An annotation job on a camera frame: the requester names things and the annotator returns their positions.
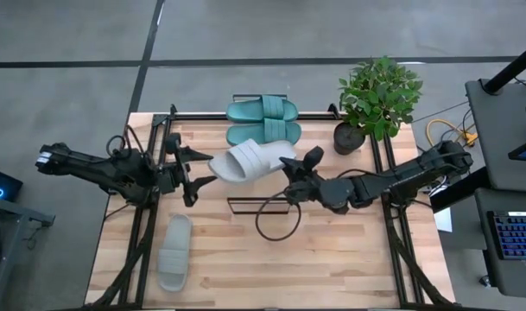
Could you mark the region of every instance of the slipper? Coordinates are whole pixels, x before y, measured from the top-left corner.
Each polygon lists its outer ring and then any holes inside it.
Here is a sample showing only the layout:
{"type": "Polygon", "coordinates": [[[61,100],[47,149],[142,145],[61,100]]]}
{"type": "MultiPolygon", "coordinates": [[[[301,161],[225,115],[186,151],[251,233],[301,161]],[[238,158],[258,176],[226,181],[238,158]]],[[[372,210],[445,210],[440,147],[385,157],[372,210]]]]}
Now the slipper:
{"type": "Polygon", "coordinates": [[[254,181],[284,167],[280,157],[295,159],[295,150],[288,141],[257,145],[248,139],[215,155],[207,164],[221,180],[230,183],[254,181]]]}
{"type": "Polygon", "coordinates": [[[192,221],[186,215],[176,214],[168,222],[157,264],[159,285],[167,291],[181,291],[186,284],[191,235],[192,221]]]}
{"type": "Polygon", "coordinates": [[[261,95],[260,99],[231,103],[226,109],[228,120],[236,123],[256,123],[264,118],[286,122],[295,121],[299,112],[287,99],[277,96],[261,95]]]}
{"type": "Polygon", "coordinates": [[[265,118],[260,124],[233,125],[226,132],[226,141],[231,145],[252,139],[255,143],[264,144],[286,140],[296,144],[301,138],[301,127],[293,122],[265,118]]]}

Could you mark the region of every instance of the gray slipper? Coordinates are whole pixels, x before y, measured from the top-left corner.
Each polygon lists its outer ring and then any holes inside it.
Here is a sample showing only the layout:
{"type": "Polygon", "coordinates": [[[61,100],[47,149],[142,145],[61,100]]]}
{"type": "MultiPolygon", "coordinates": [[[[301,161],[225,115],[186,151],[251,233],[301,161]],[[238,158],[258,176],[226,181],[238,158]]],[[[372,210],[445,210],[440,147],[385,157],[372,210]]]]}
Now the gray slipper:
{"type": "Polygon", "coordinates": [[[186,284],[192,221],[176,214],[168,222],[167,235],[159,250],[159,285],[167,291],[181,291],[186,284]]]}

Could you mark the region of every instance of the wooden tabletop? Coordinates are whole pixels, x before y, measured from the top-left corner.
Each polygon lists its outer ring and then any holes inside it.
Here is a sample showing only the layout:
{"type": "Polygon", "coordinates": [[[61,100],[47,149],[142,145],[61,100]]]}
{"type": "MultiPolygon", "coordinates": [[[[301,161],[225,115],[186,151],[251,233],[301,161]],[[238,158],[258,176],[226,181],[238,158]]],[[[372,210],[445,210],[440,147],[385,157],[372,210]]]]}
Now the wooden tabletop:
{"type": "MultiPolygon", "coordinates": [[[[133,113],[129,124],[147,148],[152,113],[133,113]]],[[[375,171],[370,139],[351,155],[333,150],[333,129],[337,121],[298,121],[301,140],[295,145],[298,158],[314,146],[325,150],[317,169],[333,178],[348,168],[375,171]]],[[[210,155],[230,146],[225,132],[227,121],[173,121],[172,132],[181,133],[182,144],[210,155]]],[[[403,126],[392,140],[396,162],[417,156],[410,126],[403,126]]],[[[158,155],[159,143],[155,155],[158,155]]],[[[385,152],[380,143],[383,165],[385,152]]],[[[206,162],[192,162],[190,177],[211,175],[206,162]]],[[[144,296],[145,308],[387,308],[398,307],[390,248],[383,222],[380,200],[345,215],[335,215],[318,203],[303,203],[297,232],[282,242],[269,242],[255,229],[253,215],[234,215],[227,197],[262,197],[278,193],[287,186],[281,172],[252,184],[234,186],[214,181],[201,188],[194,207],[184,207],[179,189],[162,196],[157,214],[149,275],[144,296]],[[157,254],[162,246],[170,217],[186,214],[193,221],[189,275],[179,293],[163,290],[157,282],[157,254]]],[[[426,196],[419,198],[428,201],[426,196]]],[[[124,205],[111,197],[107,212],[124,205]]],[[[105,221],[86,302],[95,301],[111,284],[124,265],[134,208],[130,207],[105,221]]],[[[416,260],[431,282],[454,301],[445,258],[434,215],[425,206],[414,204],[407,211],[416,260]]],[[[269,235],[287,233],[297,220],[288,215],[264,215],[261,227],[269,235]]],[[[406,266],[403,269],[412,300],[406,266]]],[[[136,293],[133,276],[130,292],[136,293]]]]}

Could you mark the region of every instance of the green slide sandal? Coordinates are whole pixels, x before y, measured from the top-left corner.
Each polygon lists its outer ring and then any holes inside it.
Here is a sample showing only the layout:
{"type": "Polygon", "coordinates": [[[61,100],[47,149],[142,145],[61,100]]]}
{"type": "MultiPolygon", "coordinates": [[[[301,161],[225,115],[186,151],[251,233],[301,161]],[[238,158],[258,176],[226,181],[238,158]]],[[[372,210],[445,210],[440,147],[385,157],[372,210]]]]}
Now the green slide sandal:
{"type": "Polygon", "coordinates": [[[286,140],[297,143],[301,137],[301,127],[297,123],[265,118],[262,123],[233,125],[226,132],[226,141],[235,146],[252,139],[255,143],[272,143],[286,140]]]}
{"type": "Polygon", "coordinates": [[[299,112],[287,99],[262,95],[260,99],[231,103],[226,109],[228,120],[236,123],[257,123],[264,118],[273,118],[286,122],[295,121],[299,112]]]}

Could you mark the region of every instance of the concrete floor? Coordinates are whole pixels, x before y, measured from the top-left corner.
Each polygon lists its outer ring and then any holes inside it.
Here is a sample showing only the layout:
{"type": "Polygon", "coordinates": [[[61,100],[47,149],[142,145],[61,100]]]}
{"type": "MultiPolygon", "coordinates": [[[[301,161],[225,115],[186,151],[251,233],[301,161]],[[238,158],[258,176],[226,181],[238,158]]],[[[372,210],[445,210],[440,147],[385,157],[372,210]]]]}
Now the concrete floor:
{"type": "MultiPolygon", "coordinates": [[[[0,61],[140,60],[155,3],[0,0],[0,61]]],[[[167,0],[152,59],[503,56],[524,49],[524,0],[167,0]]],[[[414,118],[466,101],[466,81],[505,65],[408,65],[424,80],[414,118]]],[[[337,79],[349,68],[150,68],[138,110],[167,111],[172,103],[179,111],[222,111],[234,93],[271,92],[287,93],[301,110],[322,111],[337,103],[337,79]]],[[[136,67],[0,69],[0,170],[24,181],[22,203],[57,215],[34,250],[23,244],[4,309],[70,308],[84,300],[107,196],[73,177],[37,173],[35,158],[42,144],[59,141],[102,156],[107,138],[124,126],[137,73],[136,67]]],[[[430,119],[459,124],[467,110],[462,105],[416,122],[417,143],[428,146],[430,119]]],[[[434,140],[444,130],[433,127],[434,140]]],[[[483,166],[479,143],[471,152],[474,169],[483,166]]],[[[485,273],[481,254],[458,247],[453,237],[441,234],[458,302],[526,309],[526,299],[477,284],[485,273]]]]}

